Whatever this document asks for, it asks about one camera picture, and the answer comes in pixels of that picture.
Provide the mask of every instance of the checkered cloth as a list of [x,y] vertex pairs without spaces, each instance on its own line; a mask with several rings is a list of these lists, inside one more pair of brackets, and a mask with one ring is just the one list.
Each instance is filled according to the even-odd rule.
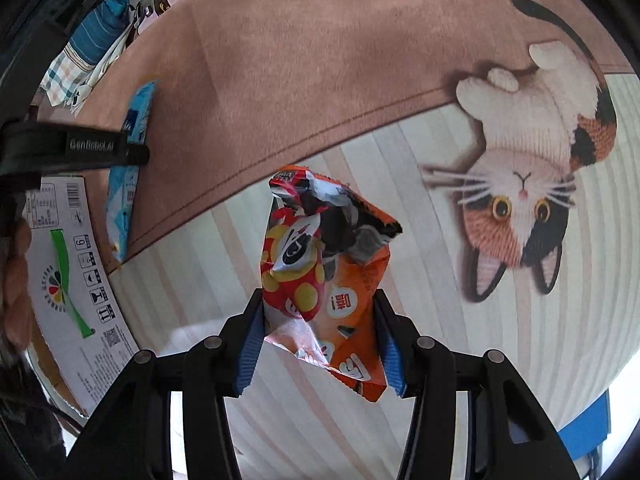
[[52,106],[72,103],[78,87],[127,28],[128,5],[129,0],[104,0],[82,20],[40,83]]

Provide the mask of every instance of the cat eye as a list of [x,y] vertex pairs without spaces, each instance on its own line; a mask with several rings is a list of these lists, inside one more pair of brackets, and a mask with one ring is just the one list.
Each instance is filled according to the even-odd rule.
[[536,202],[536,207],[533,209],[533,213],[536,216],[536,220],[540,222],[546,222],[551,216],[551,207],[549,202],[542,198]]
[[511,215],[511,200],[505,196],[495,197],[491,211],[496,220],[505,221]]

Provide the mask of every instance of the human hand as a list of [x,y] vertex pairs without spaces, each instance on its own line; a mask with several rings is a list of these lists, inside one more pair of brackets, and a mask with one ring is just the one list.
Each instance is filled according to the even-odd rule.
[[20,220],[15,229],[14,250],[4,271],[4,330],[17,351],[31,342],[33,310],[28,292],[29,273],[24,255],[31,245],[31,230]]

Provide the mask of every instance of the white paper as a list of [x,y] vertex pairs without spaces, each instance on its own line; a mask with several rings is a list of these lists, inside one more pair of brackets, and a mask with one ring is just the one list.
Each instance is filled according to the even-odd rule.
[[[138,351],[109,286],[91,228],[81,177],[45,177],[27,193],[24,217],[33,235],[27,252],[29,292],[38,326],[71,393],[88,414]],[[62,229],[69,255],[68,296],[95,333],[83,337],[59,289],[50,231]]]

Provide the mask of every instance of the white striped surface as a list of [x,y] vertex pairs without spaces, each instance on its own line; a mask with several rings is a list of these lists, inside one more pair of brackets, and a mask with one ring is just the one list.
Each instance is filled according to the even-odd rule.
[[[640,82],[608,76],[618,114],[609,158],[577,173],[558,282],[540,296],[527,269],[507,270],[483,303],[461,294],[460,207],[423,183],[421,166],[458,170],[480,153],[477,126],[447,105],[380,128],[303,164],[350,184],[397,218],[382,287],[399,313],[450,349],[507,354],[560,428],[595,400],[640,342]],[[270,211],[259,182],[156,242],[110,276],[141,348],[184,351],[218,333],[259,285]],[[458,405],[465,406],[459,397]],[[265,345],[254,382],[227,402],[245,479],[395,478],[412,412],[387,391],[370,404],[320,368]],[[462,478],[459,413],[453,478]]]

